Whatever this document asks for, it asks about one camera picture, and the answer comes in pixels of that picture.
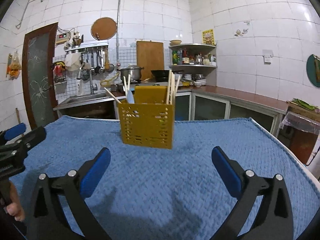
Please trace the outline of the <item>person's left hand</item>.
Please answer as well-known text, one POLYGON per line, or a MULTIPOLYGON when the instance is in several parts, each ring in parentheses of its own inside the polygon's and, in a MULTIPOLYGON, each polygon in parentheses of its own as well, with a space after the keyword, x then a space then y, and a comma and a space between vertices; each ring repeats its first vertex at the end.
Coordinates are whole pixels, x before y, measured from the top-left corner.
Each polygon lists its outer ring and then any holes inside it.
POLYGON ((11 181, 9 182, 10 182, 9 196, 11 199, 11 203, 7 205, 6 209, 8 214, 14 217, 16 221, 22 222, 25 220, 25 212, 23 207, 21 206, 21 202, 19 200, 15 185, 11 181))

